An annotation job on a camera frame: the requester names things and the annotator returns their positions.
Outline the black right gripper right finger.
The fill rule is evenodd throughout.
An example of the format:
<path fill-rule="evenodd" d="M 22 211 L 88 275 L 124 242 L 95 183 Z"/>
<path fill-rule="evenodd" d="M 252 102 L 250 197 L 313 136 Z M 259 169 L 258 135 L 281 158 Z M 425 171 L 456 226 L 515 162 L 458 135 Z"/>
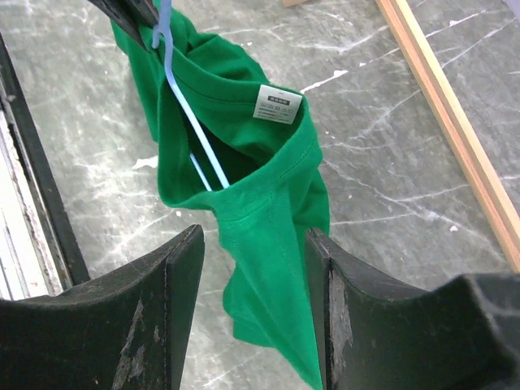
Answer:
<path fill-rule="evenodd" d="M 519 277 L 465 274 L 426 291 L 305 237 L 326 389 L 516 389 Z"/>

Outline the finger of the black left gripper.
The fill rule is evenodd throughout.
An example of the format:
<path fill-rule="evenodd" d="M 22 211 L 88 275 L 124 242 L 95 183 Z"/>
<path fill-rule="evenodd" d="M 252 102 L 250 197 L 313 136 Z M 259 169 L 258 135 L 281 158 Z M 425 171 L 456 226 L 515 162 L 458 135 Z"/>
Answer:
<path fill-rule="evenodd" d="M 89 0 L 122 28 L 140 47 L 148 50 L 139 27 L 153 28 L 158 22 L 158 9 L 150 0 Z"/>

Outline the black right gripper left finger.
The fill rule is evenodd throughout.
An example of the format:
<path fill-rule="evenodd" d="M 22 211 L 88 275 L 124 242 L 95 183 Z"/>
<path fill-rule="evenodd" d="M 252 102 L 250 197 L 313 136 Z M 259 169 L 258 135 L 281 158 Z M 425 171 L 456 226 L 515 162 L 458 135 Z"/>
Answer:
<path fill-rule="evenodd" d="M 195 224 L 58 296 L 2 301 L 2 388 L 177 389 L 203 261 Z"/>

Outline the blue wire hanger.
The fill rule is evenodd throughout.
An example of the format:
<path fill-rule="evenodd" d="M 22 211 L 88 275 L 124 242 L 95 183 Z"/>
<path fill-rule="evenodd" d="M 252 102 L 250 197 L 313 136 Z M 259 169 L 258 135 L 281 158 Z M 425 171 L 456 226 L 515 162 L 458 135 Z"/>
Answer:
<path fill-rule="evenodd" d="M 186 100 L 185 96 L 180 90 L 179 85 L 176 82 L 176 78 L 173 72 L 173 54 L 174 54 L 174 41 L 171 33 L 171 1 L 162 0 L 159 2 L 158 11 L 158 22 L 154 26 L 152 48 L 157 49 L 160 44 L 160 39 L 164 42 L 164 60 L 163 67 L 167 78 L 167 83 L 170 86 L 171 91 L 175 95 L 182 111 L 186 114 L 188 121 L 190 122 L 197 139 L 199 140 L 206 157 L 208 158 L 210 165 L 212 166 L 214 173 L 216 174 L 221 186 L 226 189 L 229 187 L 229 181 L 226 177 L 223 168 L 217 159 L 217 156 L 210 145 L 206 134 L 202 130 L 202 126 L 197 120 L 196 115 L 193 113 L 191 106 Z"/>

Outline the green t shirt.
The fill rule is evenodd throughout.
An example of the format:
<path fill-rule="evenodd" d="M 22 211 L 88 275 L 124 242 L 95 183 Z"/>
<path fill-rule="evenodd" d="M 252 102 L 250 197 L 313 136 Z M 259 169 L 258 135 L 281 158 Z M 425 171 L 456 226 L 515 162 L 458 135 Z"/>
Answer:
<path fill-rule="evenodd" d="M 170 207 L 209 210 L 219 241 L 235 261 L 223 307 L 238 340 L 277 349 L 312 388 L 322 379 L 307 287 L 305 237 L 330 229 L 322 152 L 306 98 L 293 93 L 293 119 L 258 118 L 273 85 L 239 45 L 198 32 L 171 13 L 173 73 L 229 181 L 223 188 L 172 93 L 163 48 L 114 26 L 128 56 L 138 96 L 158 145 L 158 192 Z"/>

